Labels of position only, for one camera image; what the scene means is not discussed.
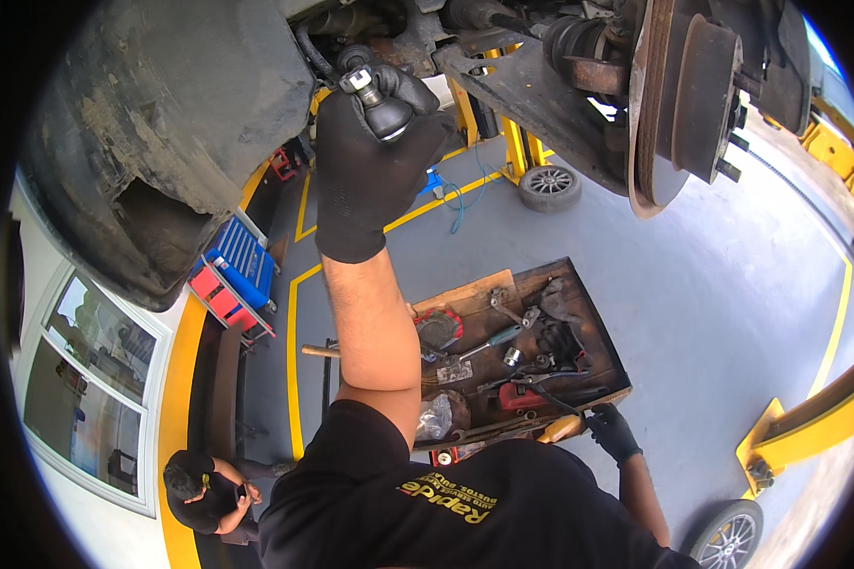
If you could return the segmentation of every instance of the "wheel hub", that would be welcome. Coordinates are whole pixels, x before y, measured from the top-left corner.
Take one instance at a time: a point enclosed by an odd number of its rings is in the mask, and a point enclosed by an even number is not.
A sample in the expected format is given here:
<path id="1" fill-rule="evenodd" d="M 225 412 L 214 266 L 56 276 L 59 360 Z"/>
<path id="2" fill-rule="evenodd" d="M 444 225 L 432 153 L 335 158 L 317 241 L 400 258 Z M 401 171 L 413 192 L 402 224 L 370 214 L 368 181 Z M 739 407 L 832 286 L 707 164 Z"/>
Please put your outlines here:
<path id="1" fill-rule="evenodd" d="M 705 569 L 737 567 L 750 553 L 747 543 L 755 536 L 755 528 L 756 523 L 749 515 L 734 516 L 718 528 L 697 561 Z"/>
<path id="2" fill-rule="evenodd" d="M 570 175 L 559 168 L 546 167 L 535 173 L 528 182 L 528 187 L 536 194 L 557 194 L 569 188 L 573 180 Z"/>

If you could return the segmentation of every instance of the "gray floor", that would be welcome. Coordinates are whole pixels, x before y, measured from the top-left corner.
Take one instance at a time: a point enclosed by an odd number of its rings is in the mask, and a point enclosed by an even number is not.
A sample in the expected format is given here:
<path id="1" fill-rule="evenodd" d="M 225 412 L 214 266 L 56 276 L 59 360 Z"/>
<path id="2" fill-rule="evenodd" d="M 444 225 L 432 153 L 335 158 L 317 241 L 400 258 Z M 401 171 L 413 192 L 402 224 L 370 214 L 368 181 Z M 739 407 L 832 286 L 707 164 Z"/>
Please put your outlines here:
<path id="1" fill-rule="evenodd" d="M 502 165 L 503 151 L 501 138 L 479 146 L 488 171 Z M 691 178 L 679 198 L 648 221 L 634 217 L 626 199 L 587 179 L 579 205 L 553 215 L 525 209 L 505 181 L 487 184 L 455 235 L 455 211 L 443 206 L 388 235 L 410 302 L 506 267 L 517 272 L 570 256 L 633 382 L 634 393 L 620 409 L 645 449 L 675 545 L 700 507 L 745 492 L 734 449 L 772 397 L 785 408 L 806 397 L 843 284 L 844 263 L 815 214 L 754 158 L 735 147 L 730 152 L 729 160 L 744 172 L 740 184 L 719 176 L 707 186 Z M 440 170 L 459 185 L 481 176 L 473 151 L 445 161 Z M 464 199 L 477 195 L 474 190 Z M 421 197 L 415 207 L 430 199 Z M 315 200 L 309 197 L 305 229 L 315 223 Z M 247 361 L 245 421 L 271 433 L 247 444 L 248 458 L 257 460 L 291 454 L 288 284 L 319 262 L 312 234 L 294 243 L 298 203 L 299 187 L 283 200 L 273 225 L 274 238 L 291 234 L 283 274 L 272 290 L 278 336 Z M 317 274 L 297 286 L 296 348 L 334 335 Z M 829 381 L 853 361 L 854 278 Z M 305 444 L 319 426 L 321 379 L 322 359 L 298 352 Z M 603 489 L 616 493 L 613 461 L 590 437 L 563 446 L 591 466 Z M 793 504 L 813 466 L 805 461 L 791 467 L 760 496 L 765 534 Z"/>

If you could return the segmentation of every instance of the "printed logo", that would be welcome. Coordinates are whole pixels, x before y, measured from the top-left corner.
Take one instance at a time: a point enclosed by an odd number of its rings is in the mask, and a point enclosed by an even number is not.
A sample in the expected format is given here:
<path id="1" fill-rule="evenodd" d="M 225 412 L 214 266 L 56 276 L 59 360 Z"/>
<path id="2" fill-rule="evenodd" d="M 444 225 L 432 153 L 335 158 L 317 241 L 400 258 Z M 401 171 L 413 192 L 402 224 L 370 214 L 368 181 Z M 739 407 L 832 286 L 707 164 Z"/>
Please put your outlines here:
<path id="1" fill-rule="evenodd" d="M 496 506 L 496 498 L 484 495 L 472 488 L 456 484 L 439 472 L 419 476 L 415 480 L 395 487 L 412 498 L 423 496 L 430 504 L 442 506 L 460 516 L 467 523 L 480 523 Z"/>

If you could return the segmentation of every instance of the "gloved hand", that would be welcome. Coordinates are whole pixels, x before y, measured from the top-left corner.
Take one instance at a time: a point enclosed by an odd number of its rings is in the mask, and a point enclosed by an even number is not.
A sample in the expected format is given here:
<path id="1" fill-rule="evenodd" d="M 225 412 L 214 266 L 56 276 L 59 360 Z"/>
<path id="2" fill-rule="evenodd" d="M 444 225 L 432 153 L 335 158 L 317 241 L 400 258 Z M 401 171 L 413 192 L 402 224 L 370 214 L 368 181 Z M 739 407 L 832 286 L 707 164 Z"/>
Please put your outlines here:
<path id="1" fill-rule="evenodd" d="M 426 170 L 443 157 L 455 119 L 437 111 L 427 85 L 396 67 L 372 67 L 383 95 L 411 105 L 415 117 L 397 140 L 379 142 L 364 120 L 357 97 L 333 92 L 319 105 L 316 170 L 319 191 L 316 244 L 326 257 L 361 263 L 386 244 L 383 228 L 398 220 L 427 183 Z"/>
<path id="2" fill-rule="evenodd" d="M 592 407 L 592 412 L 593 416 L 585 417 L 585 424 L 592 430 L 594 441 L 614 458 L 617 467 L 629 457 L 642 453 L 629 423 L 613 404 L 597 405 Z"/>

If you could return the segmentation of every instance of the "hairy forearm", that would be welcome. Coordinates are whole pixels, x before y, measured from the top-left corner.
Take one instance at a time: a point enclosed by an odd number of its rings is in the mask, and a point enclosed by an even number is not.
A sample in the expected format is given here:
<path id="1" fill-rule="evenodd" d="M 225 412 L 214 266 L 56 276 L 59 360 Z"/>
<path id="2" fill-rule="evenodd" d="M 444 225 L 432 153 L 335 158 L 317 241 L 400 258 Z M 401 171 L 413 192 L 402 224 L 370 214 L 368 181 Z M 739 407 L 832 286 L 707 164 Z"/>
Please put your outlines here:
<path id="1" fill-rule="evenodd" d="M 218 472 L 232 483 L 241 485 L 247 482 L 244 475 L 238 472 L 238 469 L 234 468 L 230 462 L 215 457 L 212 457 L 212 461 L 215 462 L 215 472 Z"/>
<path id="2" fill-rule="evenodd" d="M 631 456 L 620 466 L 620 502 L 639 525 L 655 535 L 659 545 L 670 547 L 668 523 L 642 454 Z"/>
<path id="3" fill-rule="evenodd" d="M 234 512 L 230 514 L 225 514 L 221 516 L 221 519 L 218 520 L 218 529 L 215 533 L 231 533 L 234 530 L 238 529 L 240 525 L 240 520 L 244 519 L 244 514 L 246 514 L 246 510 L 241 510 L 238 508 Z"/>
<path id="4" fill-rule="evenodd" d="M 322 259 L 342 376 L 352 387 L 379 392 L 420 388 L 421 348 L 384 248 L 363 263 Z"/>

